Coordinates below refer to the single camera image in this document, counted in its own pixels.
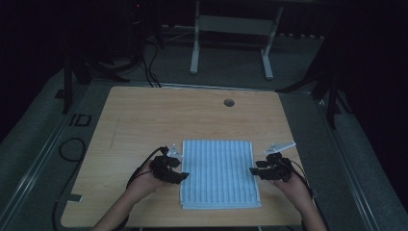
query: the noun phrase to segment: forearm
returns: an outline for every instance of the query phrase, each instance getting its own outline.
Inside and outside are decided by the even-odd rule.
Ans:
[[[93,231],[113,230],[122,223],[135,206],[134,201],[130,201],[124,193],[106,214],[93,226]]]
[[[308,208],[299,210],[303,223],[308,231],[326,231],[326,225],[320,216],[319,211],[312,204]]]

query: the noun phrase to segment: white table frame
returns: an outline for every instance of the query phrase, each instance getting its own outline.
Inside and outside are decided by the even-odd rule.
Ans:
[[[264,64],[265,76],[271,80],[273,78],[270,66],[269,51],[276,29],[281,18],[283,7],[279,7],[274,20],[236,18],[200,14],[200,1],[195,3],[195,25],[194,25],[194,47],[192,49],[190,73],[198,72],[198,60],[200,53],[199,33],[200,31],[213,31],[257,36],[268,36],[268,44],[261,49],[262,62]]]

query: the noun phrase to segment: light blue textured pad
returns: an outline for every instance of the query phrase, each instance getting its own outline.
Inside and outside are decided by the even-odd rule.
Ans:
[[[261,207],[258,184],[250,167],[250,141],[184,141],[182,169],[190,175],[181,184],[183,208]]]

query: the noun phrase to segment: white table leg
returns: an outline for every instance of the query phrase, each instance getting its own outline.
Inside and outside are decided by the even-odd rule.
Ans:
[[[268,36],[268,44],[265,48],[261,49],[261,58],[262,58],[262,63],[264,64],[265,77],[268,80],[271,80],[273,78],[272,68],[270,67],[269,51],[270,51],[270,47],[272,46],[273,39],[275,38],[275,35],[276,35],[276,29],[278,28],[278,24],[279,24],[280,17],[282,15],[282,11],[283,11],[283,7],[279,7],[274,23],[270,27],[270,34]]]
[[[194,47],[192,48],[191,67],[190,74],[196,74],[198,71],[198,58],[200,55],[200,44],[198,43],[199,30],[199,17],[200,17],[200,1],[195,2],[195,25],[194,25]]]

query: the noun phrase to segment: wooden table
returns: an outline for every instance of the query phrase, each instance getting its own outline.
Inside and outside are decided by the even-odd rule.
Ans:
[[[235,102],[224,105],[225,99]],[[123,193],[133,171],[157,147],[198,140],[252,141],[254,160],[272,142],[293,141],[279,96],[255,90],[112,88],[62,217],[66,227],[93,226]],[[300,163],[295,147],[282,152]],[[180,186],[146,197],[128,226],[266,226],[299,224],[300,216],[279,190],[258,178],[262,208],[183,210]]]

